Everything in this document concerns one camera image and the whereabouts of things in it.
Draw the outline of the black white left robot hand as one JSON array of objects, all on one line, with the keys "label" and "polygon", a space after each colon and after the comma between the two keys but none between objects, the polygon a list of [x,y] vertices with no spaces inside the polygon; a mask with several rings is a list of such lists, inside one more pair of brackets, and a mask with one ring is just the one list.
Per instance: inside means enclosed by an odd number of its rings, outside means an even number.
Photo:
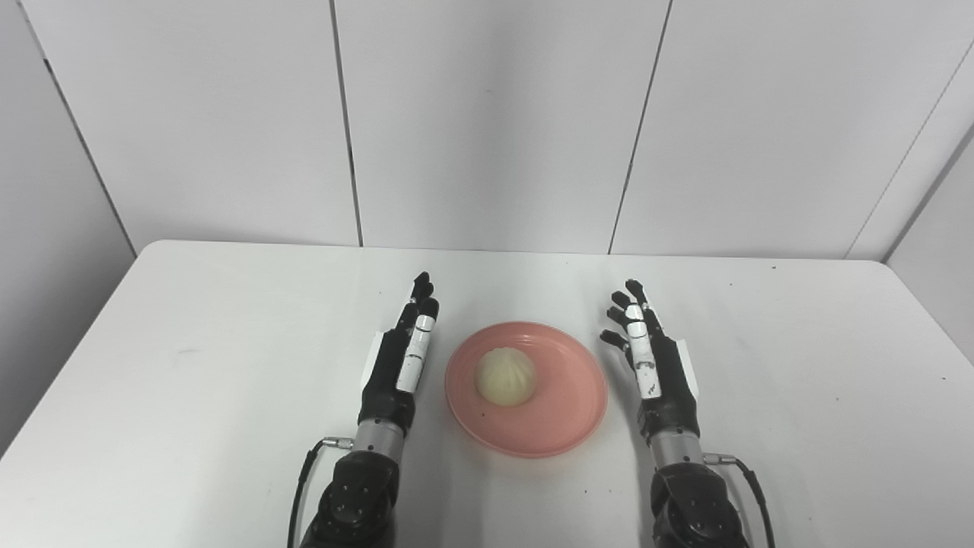
[{"label": "black white left robot hand", "polygon": [[439,305],[428,272],[418,274],[396,326],[380,334],[370,377],[361,392],[356,422],[389,424],[408,435]]}]

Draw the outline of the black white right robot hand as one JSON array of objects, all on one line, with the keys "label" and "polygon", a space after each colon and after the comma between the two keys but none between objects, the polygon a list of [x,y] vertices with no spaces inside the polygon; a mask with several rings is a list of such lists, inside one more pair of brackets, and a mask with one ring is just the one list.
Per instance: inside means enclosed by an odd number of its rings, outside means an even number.
[{"label": "black white right robot hand", "polygon": [[622,330],[603,330],[600,339],[622,351],[635,375],[639,433],[647,443],[664,433],[699,437],[697,402],[679,344],[662,329],[644,286],[629,279],[624,287],[625,291],[612,293],[613,307],[606,310]]}]

